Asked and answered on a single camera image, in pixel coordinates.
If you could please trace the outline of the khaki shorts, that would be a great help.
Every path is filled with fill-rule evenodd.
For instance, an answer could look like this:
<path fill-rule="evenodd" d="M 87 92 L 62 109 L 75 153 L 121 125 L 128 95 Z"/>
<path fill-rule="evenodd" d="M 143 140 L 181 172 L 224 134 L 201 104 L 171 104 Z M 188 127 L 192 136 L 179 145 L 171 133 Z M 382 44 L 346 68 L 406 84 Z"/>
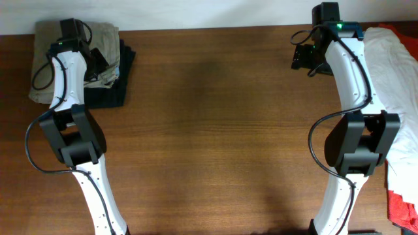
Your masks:
<path fill-rule="evenodd" d="M 89 48 L 97 48 L 108 68 L 91 82 L 84 83 L 84 91 L 108 91 L 119 81 L 121 46 L 119 29 L 111 23 L 87 22 L 86 36 L 92 38 Z M 54 83 L 51 67 L 47 64 L 46 53 L 51 43 L 61 37 L 58 21 L 40 21 L 35 24 L 34 58 L 31 71 L 31 81 L 34 84 L 29 91 L 29 98 L 37 103 L 50 104 L 54 94 Z"/>

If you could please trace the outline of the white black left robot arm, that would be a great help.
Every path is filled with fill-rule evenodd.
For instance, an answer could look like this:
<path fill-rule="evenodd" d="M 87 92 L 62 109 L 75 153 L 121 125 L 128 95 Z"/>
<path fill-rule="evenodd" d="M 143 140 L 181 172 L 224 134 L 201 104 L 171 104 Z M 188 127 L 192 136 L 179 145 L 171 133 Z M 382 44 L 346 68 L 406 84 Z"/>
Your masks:
<path fill-rule="evenodd" d="M 106 173 L 106 140 L 84 101 L 84 84 L 103 72 L 108 63 L 89 47 L 91 29 L 82 21 L 60 21 L 61 38 L 49 49 L 54 96 L 39 125 L 49 145 L 72 174 L 84 195 L 96 234 L 129 234 L 116 205 Z"/>

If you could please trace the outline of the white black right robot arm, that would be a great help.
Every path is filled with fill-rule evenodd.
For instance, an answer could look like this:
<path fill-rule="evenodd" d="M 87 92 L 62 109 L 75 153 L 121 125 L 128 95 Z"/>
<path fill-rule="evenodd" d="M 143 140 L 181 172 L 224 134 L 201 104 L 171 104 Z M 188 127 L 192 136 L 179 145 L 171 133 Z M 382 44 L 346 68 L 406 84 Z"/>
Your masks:
<path fill-rule="evenodd" d="M 400 117 L 388 113 L 376 95 L 364 56 L 364 34 L 357 22 L 340 19 L 337 2 L 322 2 L 312 9 L 312 29 L 305 40 L 293 41 L 292 69 L 308 69 L 308 76 L 334 77 L 341 110 L 317 120 L 308 133 L 312 151 L 313 133 L 322 122 L 340 120 L 326 137 L 325 163 L 314 161 L 329 174 L 319 213 L 310 221 L 309 234 L 348 234 L 352 209 L 363 185 L 381 166 L 400 129 Z"/>

